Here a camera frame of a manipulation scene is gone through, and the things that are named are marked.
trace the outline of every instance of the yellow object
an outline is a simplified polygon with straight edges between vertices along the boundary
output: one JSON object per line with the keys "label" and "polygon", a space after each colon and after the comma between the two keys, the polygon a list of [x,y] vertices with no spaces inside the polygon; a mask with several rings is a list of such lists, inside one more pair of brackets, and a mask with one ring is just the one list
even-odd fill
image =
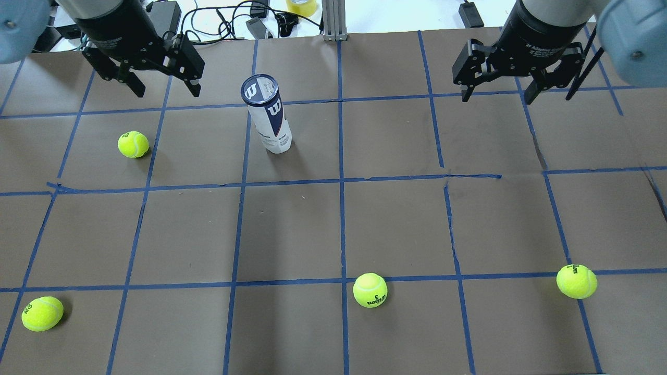
{"label": "yellow object", "polygon": [[563,294],[578,300],[590,297],[598,288],[598,278],[593,271],[581,264],[570,264],[561,268],[556,276],[556,283]]}
{"label": "yellow object", "polygon": [[387,283],[377,274],[363,274],[354,282],[352,292],[360,305],[376,308],[387,299]]}
{"label": "yellow object", "polygon": [[287,11],[310,17],[317,10],[317,1],[315,0],[287,0]]}
{"label": "yellow object", "polygon": [[63,304],[54,297],[42,297],[33,300],[23,309],[21,321],[33,332],[51,329],[63,317]]}
{"label": "yellow object", "polygon": [[148,139],[138,131],[128,131],[118,138],[118,151],[132,159],[142,157],[148,151]]}

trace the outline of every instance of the yellow tape roll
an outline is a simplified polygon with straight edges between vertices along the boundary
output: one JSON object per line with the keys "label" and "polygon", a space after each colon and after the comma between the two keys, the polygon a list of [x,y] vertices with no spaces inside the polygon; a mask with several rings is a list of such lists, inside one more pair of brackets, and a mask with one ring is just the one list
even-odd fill
{"label": "yellow tape roll", "polygon": [[287,0],[287,10],[302,15],[304,17],[312,16],[317,10],[317,1],[315,0]]}

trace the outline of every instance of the can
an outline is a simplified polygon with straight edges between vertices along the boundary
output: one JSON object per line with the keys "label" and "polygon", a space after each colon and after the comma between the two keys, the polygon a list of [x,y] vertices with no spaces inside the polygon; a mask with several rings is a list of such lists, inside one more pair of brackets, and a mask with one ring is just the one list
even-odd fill
{"label": "can", "polygon": [[292,135],[275,79],[267,74],[253,75],[241,85],[241,98],[264,147],[273,153],[289,150]]}

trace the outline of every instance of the tennis ball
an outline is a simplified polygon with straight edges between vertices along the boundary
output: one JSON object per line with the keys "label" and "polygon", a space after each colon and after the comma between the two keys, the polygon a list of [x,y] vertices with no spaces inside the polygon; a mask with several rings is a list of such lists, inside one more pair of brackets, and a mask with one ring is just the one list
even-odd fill
{"label": "tennis ball", "polygon": [[118,138],[118,151],[131,159],[142,157],[148,151],[148,139],[138,131],[128,131]]}
{"label": "tennis ball", "polygon": [[363,274],[352,288],[354,299],[365,308],[376,308],[387,299],[387,283],[377,274]]}
{"label": "tennis ball", "polygon": [[23,309],[23,325],[34,332],[51,329],[63,317],[63,304],[54,297],[42,297],[33,300]]}
{"label": "tennis ball", "polygon": [[558,271],[556,275],[558,289],[570,298],[583,300],[598,288],[598,279],[593,271],[581,264],[570,264]]}

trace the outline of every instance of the blue can top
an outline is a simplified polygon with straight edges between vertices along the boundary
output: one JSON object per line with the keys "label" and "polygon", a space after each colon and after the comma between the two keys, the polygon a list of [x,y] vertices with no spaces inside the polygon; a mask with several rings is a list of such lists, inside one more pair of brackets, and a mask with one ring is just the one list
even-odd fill
{"label": "blue can top", "polygon": [[253,107],[263,107],[278,96],[278,83],[268,74],[255,74],[241,85],[243,101]]}

